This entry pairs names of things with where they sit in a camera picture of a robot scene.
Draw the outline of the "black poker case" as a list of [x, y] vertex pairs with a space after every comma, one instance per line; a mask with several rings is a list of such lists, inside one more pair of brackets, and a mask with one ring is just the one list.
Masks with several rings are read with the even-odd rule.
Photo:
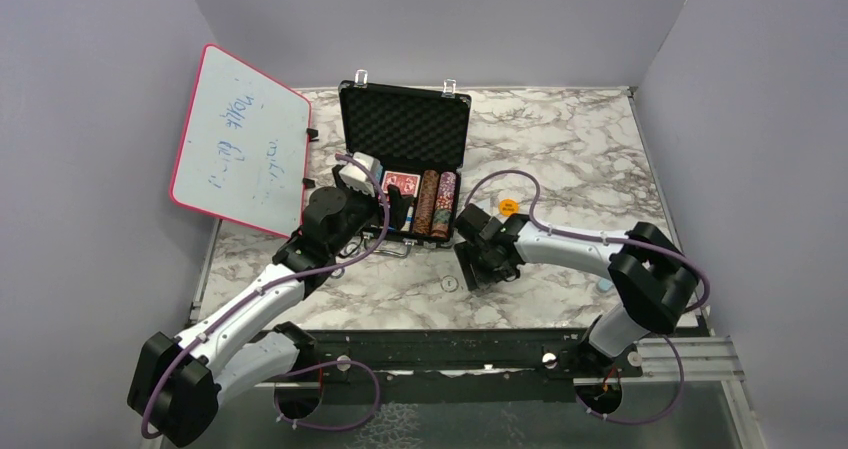
[[386, 172], [422, 175], [428, 170], [456, 175], [446, 235], [391, 228], [386, 239], [407, 246], [447, 249], [453, 245], [472, 97], [453, 79], [440, 89], [378, 84], [361, 69], [338, 85], [345, 152], [377, 159]]

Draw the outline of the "orange dealer button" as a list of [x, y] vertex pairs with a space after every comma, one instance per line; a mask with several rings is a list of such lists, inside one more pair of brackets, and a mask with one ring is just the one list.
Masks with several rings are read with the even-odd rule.
[[520, 211], [519, 204], [512, 199], [503, 199], [498, 204], [499, 213], [504, 217], [509, 217]]

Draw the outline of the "blue playing card deck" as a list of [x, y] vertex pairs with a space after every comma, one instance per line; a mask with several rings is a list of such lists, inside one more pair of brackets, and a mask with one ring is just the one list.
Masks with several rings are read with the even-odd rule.
[[415, 210], [415, 208], [413, 206], [410, 206], [408, 208], [407, 214], [406, 214], [406, 217], [405, 217], [405, 222], [404, 222], [404, 225], [402, 227], [402, 231], [408, 231], [411, 228], [413, 216], [414, 216], [414, 210]]

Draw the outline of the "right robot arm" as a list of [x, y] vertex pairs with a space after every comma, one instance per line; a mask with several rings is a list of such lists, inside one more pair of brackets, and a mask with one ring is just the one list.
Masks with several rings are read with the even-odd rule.
[[592, 376], [612, 368], [643, 337], [671, 334], [702, 281], [650, 223], [606, 235], [546, 226], [525, 214], [499, 221], [470, 204], [455, 228], [463, 240], [454, 252], [471, 290], [513, 281], [527, 264], [573, 269], [612, 283], [618, 305], [592, 323], [576, 352], [579, 367]]

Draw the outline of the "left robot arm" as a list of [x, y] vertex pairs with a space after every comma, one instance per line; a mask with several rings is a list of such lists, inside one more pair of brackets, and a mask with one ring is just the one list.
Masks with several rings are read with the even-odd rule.
[[390, 221], [389, 198], [345, 186], [312, 193], [301, 226], [260, 276], [235, 299], [175, 336], [152, 335], [142, 346], [127, 397], [146, 439], [184, 447], [211, 425], [219, 409], [276, 373], [306, 377], [314, 339], [292, 323], [260, 331], [304, 301], [331, 273], [346, 267], [339, 252], [373, 218]]

